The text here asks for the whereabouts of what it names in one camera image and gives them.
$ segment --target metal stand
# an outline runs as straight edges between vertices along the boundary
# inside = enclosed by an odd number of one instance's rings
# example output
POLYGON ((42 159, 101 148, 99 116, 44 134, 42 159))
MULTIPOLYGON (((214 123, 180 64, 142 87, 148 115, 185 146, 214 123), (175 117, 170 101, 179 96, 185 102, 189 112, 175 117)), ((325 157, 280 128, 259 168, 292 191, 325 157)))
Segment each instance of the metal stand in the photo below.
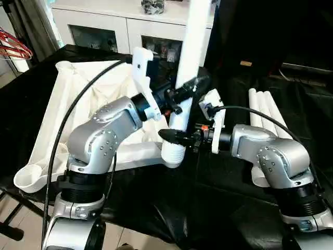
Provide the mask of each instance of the metal stand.
POLYGON ((0 233, 15 240, 20 241, 23 236, 24 232, 19 228, 13 228, 9 224, 15 217, 15 215, 19 212, 19 210, 25 206, 31 211, 33 211, 35 214, 43 217, 43 211, 39 209, 36 205, 34 205, 31 201, 28 199, 25 199, 19 195, 13 195, 10 193, 7 193, 6 191, 2 190, 2 193, 0 194, 0 201, 5 197, 5 195, 9 195, 11 198, 17 200, 19 204, 13 209, 13 211, 9 214, 9 216, 5 219, 4 222, 0 222, 0 233))

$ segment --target black cable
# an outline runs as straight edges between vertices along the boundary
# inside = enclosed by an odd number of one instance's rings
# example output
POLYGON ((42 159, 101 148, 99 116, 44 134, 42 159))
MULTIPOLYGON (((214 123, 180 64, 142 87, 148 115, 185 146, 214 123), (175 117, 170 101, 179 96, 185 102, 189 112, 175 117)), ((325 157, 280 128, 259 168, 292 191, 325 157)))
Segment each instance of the black cable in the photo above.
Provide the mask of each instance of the black cable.
POLYGON ((97 76, 94 77, 94 79, 92 79, 85 87, 84 89, 78 94, 78 96, 75 98, 75 100, 73 101, 73 103, 71 104, 71 106, 69 107, 69 109, 67 110, 65 116, 63 117, 63 120, 61 122, 61 125, 59 127, 58 133, 57 133, 57 137, 55 139, 53 148, 52 148, 52 153, 51 153, 51 157, 50 157, 50 162, 48 165, 48 172, 47 172, 47 182, 46 182, 46 195, 45 195, 45 205, 44 205, 44 216, 43 216, 43 230, 42 230, 42 248, 43 248, 43 242, 44 242, 44 238, 45 238, 45 234, 46 234, 46 230, 47 230, 47 220, 46 217, 48 215, 48 204, 49 204, 49 187, 50 187, 50 183, 51 183, 51 177, 52 177, 52 168, 53 168, 53 163, 54 163, 54 158, 56 155, 56 151, 57 151, 57 147, 58 147, 58 143, 60 141, 60 136, 62 134, 63 128, 65 127, 65 124, 67 122, 68 117, 70 116, 70 114, 72 113, 74 107, 76 106, 76 104, 78 103, 78 101, 81 99, 81 97, 83 96, 83 94, 101 77, 103 76, 106 72, 108 72, 109 70, 115 68, 116 66, 120 65, 124 63, 123 60, 116 62, 115 64, 110 65, 109 67, 107 67, 105 70, 103 70, 101 73, 99 73, 97 76))
POLYGON ((110 183, 109 183, 109 190, 108 190, 108 193, 106 195, 106 198, 105 198, 105 201, 104 201, 104 205, 105 205, 106 201, 109 199, 110 191, 111 191, 111 188, 112 188, 112 185, 113 185, 114 172, 116 171, 116 164, 117 164, 117 152, 116 152, 116 154, 113 157, 112 174, 111 174, 111 179, 110 179, 110 183))
MULTIPOLYGON (((281 129, 283 129, 284 131, 286 131, 288 134, 290 134, 290 136, 297 142, 299 142, 300 144, 302 144, 301 140, 296 136, 294 135, 294 133, 292 133, 286 126, 284 126, 283 124, 281 124, 280 122, 278 122, 277 120, 273 119, 272 117, 269 117, 268 115, 265 115, 264 113, 261 113, 255 109, 252 109, 252 108, 247 108, 247 107, 241 107, 241 106, 222 106, 222 107, 216 107, 216 108, 213 108, 213 111, 214 112, 218 112, 220 110, 223 110, 223 109, 242 109, 242 110, 246 110, 247 112, 250 112, 250 113, 254 113, 258 116, 261 116, 265 119, 267 119, 268 121, 272 122, 273 124, 279 126, 281 129)), ((322 186, 319 182, 319 179, 318 179, 318 176, 317 176, 317 171, 314 167, 314 164, 312 163, 312 161, 310 160, 310 170, 312 172, 312 175, 313 175, 313 178, 315 179, 316 181, 316 184, 317 184, 317 187, 318 187, 318 190, 319 192, 322 192, 323 189, 322 189, 322 186)))

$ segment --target wall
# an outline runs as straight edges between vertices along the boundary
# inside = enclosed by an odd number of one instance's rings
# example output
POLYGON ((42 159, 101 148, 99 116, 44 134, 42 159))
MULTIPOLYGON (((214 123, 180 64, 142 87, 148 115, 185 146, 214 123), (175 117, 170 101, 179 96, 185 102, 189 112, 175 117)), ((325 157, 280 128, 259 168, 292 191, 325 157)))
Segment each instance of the wall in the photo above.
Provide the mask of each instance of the wall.
POLYGON ((10 68, 8 62, 5 60, 2 60, 2 59, 3 59, 3 57, 0 56, 0 76, 11 71, 11 68, 10 68))

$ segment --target silver casing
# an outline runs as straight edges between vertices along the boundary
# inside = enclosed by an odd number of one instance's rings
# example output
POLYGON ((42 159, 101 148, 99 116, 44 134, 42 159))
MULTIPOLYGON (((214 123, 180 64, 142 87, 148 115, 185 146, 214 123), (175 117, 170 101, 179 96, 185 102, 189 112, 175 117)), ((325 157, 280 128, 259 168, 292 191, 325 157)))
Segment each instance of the silver casing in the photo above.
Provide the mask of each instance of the silver casing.
POLYGON ((106 173, 119 144, 141 127, 142 121, 128 97, 105 105, 71 133, 68 168, 79 173, 106 173))
POLYGON ((84 250, 94 224, 95 220, 85 221, 58 218, 43 249, 84 250))
POLYGON ((98 215, 95 212, 102 208, 104 200, 105 196, 103 195, 96 202, 72 203, 64 201, 61 198, 61 193, 59 193, 45 235, 43 250, 46 250, 49 246, 68 248, 72 246, 70 249, 84 249, 87 237, 98 215))
POLYGON ((328 208, 324 212, 313 216, 291 217, 281 215, 281 217, 284 223, 296 225, 304 233, 333 229, 333 215, 328 208))
POLYGON ((232 156, 260 164, 272 188, 295 188, 313 182, 310 157, 300 143, 280 139, 269 130, 241 124, 234 127, 232 140, 232 156))

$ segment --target white tube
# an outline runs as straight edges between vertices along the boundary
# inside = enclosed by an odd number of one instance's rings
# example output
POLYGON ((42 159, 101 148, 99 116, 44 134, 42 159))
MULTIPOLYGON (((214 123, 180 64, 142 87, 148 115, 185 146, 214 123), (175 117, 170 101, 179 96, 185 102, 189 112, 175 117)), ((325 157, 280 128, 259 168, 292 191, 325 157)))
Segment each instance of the white tube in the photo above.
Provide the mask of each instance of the white tube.
MULTIPOLYGON (((187 20, 185 39, 183 41, 180 63, 178 67, 176 89, 198 75, 203 40, 207 20, 211 9, 211 0, 191 0, 187 20)), ((192 98, 180 103, 183 112, 172 113, 169 121, 170 129, 186 131, 192 98)), ((163 142, 162 158, 168 167, 178 167, 185 155, 185 147, 163 142)))
MULTIPOLYGON (((249 89, 249 104, 250 108, 260 111, 257 91, 255 89, 249 89)), ((262 128, 262 121, 260 116, 250 113, 250 122, 251 126, 262 128)), ((258 165, 253 165, 251 170, 251 177, 253 184, 256 186, 259 186, 261 188, 266 188, 270 186, 267 183, 263 171, 258 165)))
MULTIPOLYGON (((270 110, 266 104, 264 93, 262 91, 257 92, 257 98, 258 98, 258 102, 259 102, 260 112, 264 113, 265 115, 267 115, 269 117, 272 117, 270 110)), ((277 135, 275 126, 272 122, 268 121, 267 119, 265 119, 263 117, 261 118, 261 121, 262 121, 262 126, 264 129, 270 130, 275 135, 277 135)))
MULTIPOLYGON (((249 103, 250 108, 260 111, 259 103, 257 99, 257 91, 255 89, 249 89, 249 103)), ((261 117, 250 113, 251 126, 262 128, 261 117)))
MULTIPOLYGON (((287 126, 278 107, 275 104, 275 101, 271 95, 271 93, 269 91, 265 91, 264 92, 264 97, 265 97, 265 101, 266 104, 270 110, 270 113, 272 115, 272 118, 274 118, 275 120, 277 120, 278 122, 282 123, 282 125, 287 126)), ((285 138, 285 139, 292 139, 291 135, 288 134, 286 131, 284 131, 282 128, 280 128, 279 126, 275 125, 275 129, 277 132, 277 135, 280 138, 285 138)))

